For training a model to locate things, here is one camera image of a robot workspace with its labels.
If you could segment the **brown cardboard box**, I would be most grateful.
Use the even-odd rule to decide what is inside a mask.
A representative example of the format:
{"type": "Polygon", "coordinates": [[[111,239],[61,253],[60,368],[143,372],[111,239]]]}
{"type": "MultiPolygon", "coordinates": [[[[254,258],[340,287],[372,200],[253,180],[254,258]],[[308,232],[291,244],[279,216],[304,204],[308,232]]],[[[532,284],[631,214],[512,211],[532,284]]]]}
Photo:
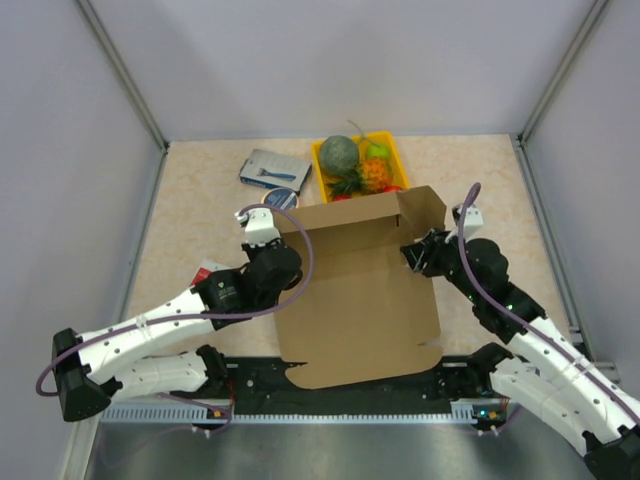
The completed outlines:
{"type": "Polygon", "coordinates": [[[433,283],[400,249],[444,227],[437,193],[421,186],[292,214],[308,241],[288,219],[275,221],[309,284],[274,315],[288,380],[315,390],[432,369],[443,356],[433,283]]]}

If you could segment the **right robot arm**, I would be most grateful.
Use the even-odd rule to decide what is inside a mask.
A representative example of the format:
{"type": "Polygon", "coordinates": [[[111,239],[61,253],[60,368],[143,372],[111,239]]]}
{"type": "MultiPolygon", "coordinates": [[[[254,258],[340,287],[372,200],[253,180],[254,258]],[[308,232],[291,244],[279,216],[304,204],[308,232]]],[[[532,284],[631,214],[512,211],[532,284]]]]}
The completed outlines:
{"type": "Polygon", "coordinates": [[[510,398],[567,441],[597,479],[639,476],[639,402],[616,386],[558,330],[545,310],[508,276],[498,245],[464,245],[430,230],[400,249],[408,266],[442,277],[472,304],[480,325],[500,339],[475,354],[469,388],[510,398]]]}

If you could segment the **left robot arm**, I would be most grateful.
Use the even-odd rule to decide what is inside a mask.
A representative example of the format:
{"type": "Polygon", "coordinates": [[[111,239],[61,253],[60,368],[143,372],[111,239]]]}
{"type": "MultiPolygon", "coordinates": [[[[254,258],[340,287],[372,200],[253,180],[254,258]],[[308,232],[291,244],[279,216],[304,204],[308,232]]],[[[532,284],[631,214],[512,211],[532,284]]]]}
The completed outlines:
{"type": "Polygon", "coordinates": [[[191,337],[270,314],[283,292],[303,278],[298,252],[276,239],[243,247],[248,261],[218,269],[165,304],[110,328],[52,340],[57,396],[66,422],[91,418],[112,403],[156,393],[216,396],[227,370],[213,347],[159,357],[157,351],[191,337]]]}

